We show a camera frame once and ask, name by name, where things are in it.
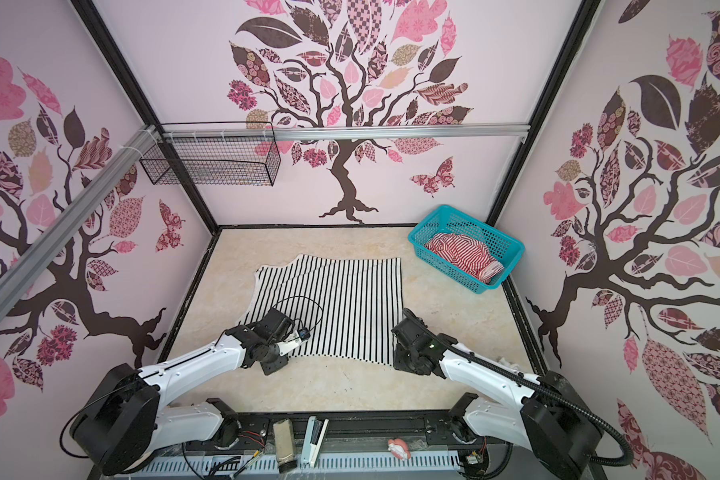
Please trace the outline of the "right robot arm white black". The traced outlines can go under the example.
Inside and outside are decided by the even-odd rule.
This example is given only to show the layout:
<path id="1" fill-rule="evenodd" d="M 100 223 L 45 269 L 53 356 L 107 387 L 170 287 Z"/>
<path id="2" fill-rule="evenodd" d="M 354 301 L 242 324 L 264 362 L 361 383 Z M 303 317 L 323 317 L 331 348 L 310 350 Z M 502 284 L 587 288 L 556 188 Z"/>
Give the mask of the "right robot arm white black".
<path id="1" fill-rule="evenodd" d="M 452 414 L 459 434 L 526 449 L 559 479 L 582 477 L 603 429 L 563 377 L 525 374 L 478 355 L 451 336 L 431 332 L 408 308 L 392 334 L 395 369 L 470 388 Z"/>

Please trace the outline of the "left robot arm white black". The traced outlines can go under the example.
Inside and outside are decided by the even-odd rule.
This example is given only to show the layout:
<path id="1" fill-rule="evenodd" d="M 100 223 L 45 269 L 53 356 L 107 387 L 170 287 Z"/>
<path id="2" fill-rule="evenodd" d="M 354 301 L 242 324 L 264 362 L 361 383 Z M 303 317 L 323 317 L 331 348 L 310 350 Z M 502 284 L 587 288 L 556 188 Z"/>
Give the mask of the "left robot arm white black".
<path id="1" fill-rule="evenodd" d="M 260 365 L 270 375 L 288 363 L 311 332 L 272 308 L 250 324 L 173 360 L 141 368 L 110 369 L 91 398 L 62 429 L 106 476 L 132 473 L 153 455 L 175 445 L 208 442 L 234 446 L 242 434 L 238 414 L 219 398 L 189 406 L 175 400 L 224 374 Z"/>

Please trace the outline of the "black white striped tank top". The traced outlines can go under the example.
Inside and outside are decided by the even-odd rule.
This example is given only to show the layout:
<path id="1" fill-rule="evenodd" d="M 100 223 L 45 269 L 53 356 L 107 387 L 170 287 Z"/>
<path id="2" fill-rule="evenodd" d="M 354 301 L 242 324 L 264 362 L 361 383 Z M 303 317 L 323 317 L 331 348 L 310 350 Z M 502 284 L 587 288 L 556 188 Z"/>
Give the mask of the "black white striped tank top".
<path id="1" fill-rule="evenodd" d="M 403 316 L 399 258 L 329 259 L 300 254 L 254 274 L 252 298 L 240 322 L 262 320 L 272 308 L 305 328 L 310 339 L 295 357 L 322 356 L 393 364 L 392 329 Z"/>

